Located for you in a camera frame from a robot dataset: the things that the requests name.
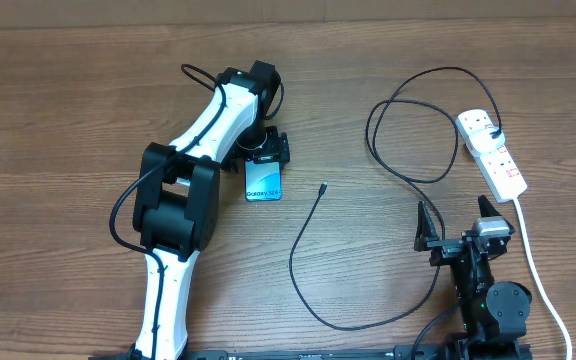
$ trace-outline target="power outlet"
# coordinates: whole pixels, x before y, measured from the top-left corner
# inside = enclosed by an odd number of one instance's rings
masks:
[[[486,111],[475,109],[459,114],[457,128],[497,202],[510,201],[526,191],[528,185],[504,144],[503,133],[497,139],[487,136],[487,129],[492,133],[497,127]]]

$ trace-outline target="white power strip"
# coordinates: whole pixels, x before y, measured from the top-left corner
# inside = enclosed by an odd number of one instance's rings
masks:
[[[521,195],[528,185],[524,177],[519,172],[517,164],[510,156],[508,148],[505,146],[506,136],[503,132],[496,138],[492,137],[492,133],[497,131],[490,120],[490,117],[484,110],[475,109],[461,113],[457,117],[457,128],[464,139],[468,150],[475,158],[479,170],[483,174],[490,190],[497,202],[506,202],[512,200],[517,208],[517,217],[519,218],[519,226],[521,228],[521,237],[524,242],[524,249],[526,250],[526,258],[528,259],[528,266],[530,272],[535,279],[535,284],[539,290],[546,307],[555,318],[557,325],[561,329],[566,342],[566,360],[572,359],[572,341],[566,329],[566,325],[557,314],[557,310],[552,305],[546,295],[546,290],[539,279],[537,267],[532,258],[530,251],[530,242],[528,240],[528,231],[526,230],[526,223],[521,206],[519,205],[519,195]]]

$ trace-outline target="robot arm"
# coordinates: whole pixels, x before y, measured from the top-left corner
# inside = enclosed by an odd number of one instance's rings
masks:
[[[226,97],[219,117],[215,119],[223,102],[220,90],[186,133],[168,146],[151,143],[142,158],[140,176],[156,170],[137,188],[133,228],[141,233],[140,244],[161,260],[163,272],[146,255],[144,320],[128,359],[153,359],[154,339],[153,360],[176,360],[183,354],[192,271],[217,224],[220,168],[236,172],[238,159],[282,166],[290,161],[286,134],[264,125],[281,81],[274,66],[257,61],[247,73],[228,68],[217,81]],[[193,141],[197,143],[188,148]],[[163,183],[188,186],[188,196],[164,191]],[[160,276],[163,286],[155,337]]]

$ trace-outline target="cable plug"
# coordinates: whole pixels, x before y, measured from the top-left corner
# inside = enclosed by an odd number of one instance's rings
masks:
[[[323,196],[327,188],[328,188],[328,181],[322,182],[321,186],[319,187],[319,196]]]

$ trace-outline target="wooden surface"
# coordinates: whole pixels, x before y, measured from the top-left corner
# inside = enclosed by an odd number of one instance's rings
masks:
[[[379,167],[365,119],[405,78],[442,65],[477,73],[494,94],[508,146],[529,184],[521,200],[543,283],[576,354],[576,19],[454,20],[0,31],[0,359],[82,359],[124,351],[142,321],[145,261],[116,245],[108,214],[135,179],[151,141],[183,133],[211,94],[185,78],[189,62],[216,74],[277,65],[286,99],[274,124],[292,161],[284,198],[246,203],[243,176],[224,174],[219,226],[194,272],[192,349],[387,348],[411,343],[454,303],[448,269],[413,315],[371,330],[323,327],[288,276],[288,254],[315,200],[328,191],[295,258],[305,296],[329,321],[381,320],[411,307],[433,269],[413,252],[417,195]],[[458,73],[420,79],[406,98],[457,115],[490,110]],[[378,142],[411,176],[443,171],[453,130],[440,115],[393,107]],[[490,194],[461,145],[453,171],[424,186],[449,236]],[[132,200],[119,231],[133,242]],[[498,209],[517,224],[512,205]],[[533,291],[520,237],[495,261],[498,281]],[[528,321],[537,359],[563,359],[563,339],[536,297]],[[453,317],[433,330],[459,330]]]
[[[576,16],[576,0],[0,0],[0,29]]]

